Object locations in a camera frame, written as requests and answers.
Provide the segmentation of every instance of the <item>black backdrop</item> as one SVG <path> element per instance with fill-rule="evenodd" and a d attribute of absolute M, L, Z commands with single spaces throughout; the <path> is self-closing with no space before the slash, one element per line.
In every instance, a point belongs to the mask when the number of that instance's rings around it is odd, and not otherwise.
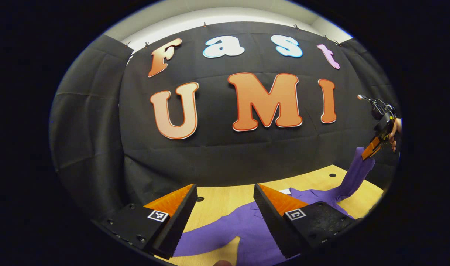
<path fill-rule="evenodd" d="M 395 93 L 405 118 L 391 188 L 360 225 L 305 263 L 450 265 L 450 2 L 303 4 L 371 51 L 403 88 Z M 0 265 L 155 264 L 79 211 L 54 173 L 47 141 L 66 70 L 102 31 L 144 6 L 0 2 Z"/>
<path fill-rule="evenodd" d="M 237 37 L 245 52 L 204 57 L 205 42 L 223 35 Z M 270 40 L 272 35 L 297 40 L 303 56 L 279 54 Z M 182 44 L 167 61 L 168 67 L 147 77 L 151 52 L 176 38 L 181 38 Z M 333 52 L 340 69 L 327 62 L 318 44 Z M 102 35 L 69 68 L 52 106 L 53 160 L 63 183 L 95 219 L 105 218 L 130 201 L 146 204 L 191 183 L 243 185 L 292 177 L 331 164 L 347 169 L 356 147 L 368 145 L 377 123 L 370 114 L 371 105 L 359 101 L 357 94 L 382 98 L 400 109 L 382 68 L 370 55 L 370 60 L 361 56 L 368 53 L 353 39 L 339 46 L 288 26 L 232 22 L 161 39 L 137 51 L 125 67 L 131 52 Z M 265 128 L 260 122 L 250 132 L 233 130 L 237 100 L 227 78 L 240 72 L 254 73 L 268 91 L 277 74 L 296 75 L 302 125 Z M 336 86 L 337 119 L 333 123 L 320 121 L 324 103 L 319 79 L 329 79 Z M 184 140 L 171 140 L 156 127 L 150 97 L 171 91 L 170 120 L 180 125 L 184 115 L 175 89 L 188 82 L 199 84 L 198 127 Z M 387 149 L 376 159 L 378 165 L 368 180 L 387 188 L 398 154 Z"/>

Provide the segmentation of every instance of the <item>white ceiling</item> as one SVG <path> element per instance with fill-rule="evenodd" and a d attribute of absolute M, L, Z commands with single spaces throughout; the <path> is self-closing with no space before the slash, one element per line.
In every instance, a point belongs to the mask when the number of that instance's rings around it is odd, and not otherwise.
<path fill-rule="evenodd" d="M 170 17 L 213 7 L 248 7 L 277 13 L 312 25 L 320 16 L 286 0 L 163 0 L 139 10 L 105 32 L 124 40 L 132 34 Z"/>

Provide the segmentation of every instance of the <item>human hand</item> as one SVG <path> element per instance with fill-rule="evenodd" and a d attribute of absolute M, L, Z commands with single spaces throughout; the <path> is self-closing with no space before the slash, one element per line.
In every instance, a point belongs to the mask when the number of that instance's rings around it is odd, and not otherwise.
<path fill-rule="evenodd" d="M 392 132 L 389 134 L 389 142 L 392 146 L 392 151 L 395 153 L 395 144 L 396 141 L 394 139 L 395 132 L 399 132 L 402 134 L 402 120 L 400 118 L 396 118 L 394 121 L 394 126 L 392 127 Z"/>
<path fill-rule="evenodd" d="M 233 266 L 230 261 L 219 260 L 217 263 L 213 264 L 213 266 Z"/>

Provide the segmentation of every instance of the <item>purple cloth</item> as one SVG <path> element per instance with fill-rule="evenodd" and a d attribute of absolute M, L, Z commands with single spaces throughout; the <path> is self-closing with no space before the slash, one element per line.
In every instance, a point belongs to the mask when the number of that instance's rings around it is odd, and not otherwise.
<path fill-rule="evenodd" d="M 356 148 L 350 169 L 338 187 L 328 191 L 314 189 L 299 191 L 291 187 L 289 189 L 291 196 L 308 204 L 324 201 L 348 215 L 336 202 L 351 196 L 374 167 L 374 159 L 362 160 L 363 151 L 364 148 Z M 238 207 L 216 222 L 183 233 L 174 257 L 210 252 L 225 246 L 237 236 L 240 237 L 240 242 L 236 266 L 271 266 L 288 260 L 281 254 L 272 238 L 256 202 Z"/>

